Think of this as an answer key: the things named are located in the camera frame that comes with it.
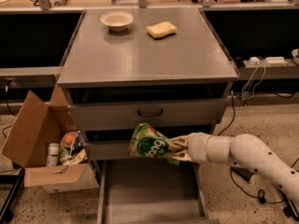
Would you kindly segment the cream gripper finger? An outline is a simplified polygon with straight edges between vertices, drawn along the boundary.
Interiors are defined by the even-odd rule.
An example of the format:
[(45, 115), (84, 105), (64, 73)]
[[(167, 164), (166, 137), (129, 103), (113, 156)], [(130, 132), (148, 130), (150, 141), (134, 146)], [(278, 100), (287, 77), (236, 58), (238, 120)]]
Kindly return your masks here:
[(171, 142), (173, 144), (177, 144), (180, 146), (187, 146), (188, 145), (188, 136), (181, 135), (181, 136), (173, 137), (173, 138), (171, 138)]
[(191, 157), (187, 150), (182, 150), (177, 153), (172, 153), (171, 158), (173, 160), (177, 160), (177, 161), (190, 161), (191, 160)]

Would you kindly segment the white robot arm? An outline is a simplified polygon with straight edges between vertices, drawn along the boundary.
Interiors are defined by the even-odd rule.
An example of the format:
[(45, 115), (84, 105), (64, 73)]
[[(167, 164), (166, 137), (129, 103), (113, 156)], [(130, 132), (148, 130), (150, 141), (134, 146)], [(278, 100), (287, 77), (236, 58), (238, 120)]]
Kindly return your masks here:
[(254, 135), (245, 133), (230, 137), (190, 133), (171, 138), (171, 142), (184, 147), (178, 157), (180, 161), (241, 166), (268, 179), (299, 204), (299, 173)]

